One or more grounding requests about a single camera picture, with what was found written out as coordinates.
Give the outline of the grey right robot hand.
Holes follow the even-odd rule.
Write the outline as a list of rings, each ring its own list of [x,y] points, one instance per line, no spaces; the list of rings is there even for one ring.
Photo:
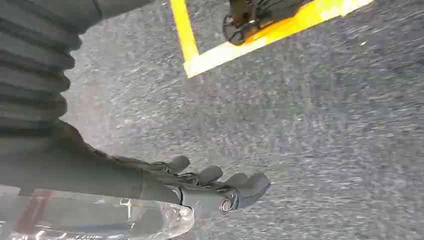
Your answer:
[[[113,156],[86,143],[70,124],[41,129],[0,129],[0,183],[23,196],[42,191],[168,202],[200,213],[227,214],[258,201],[271,186],[263,173],[236,173],[220,181],[222,170],[210,166],[185,172],[189,159],[148,163]]]

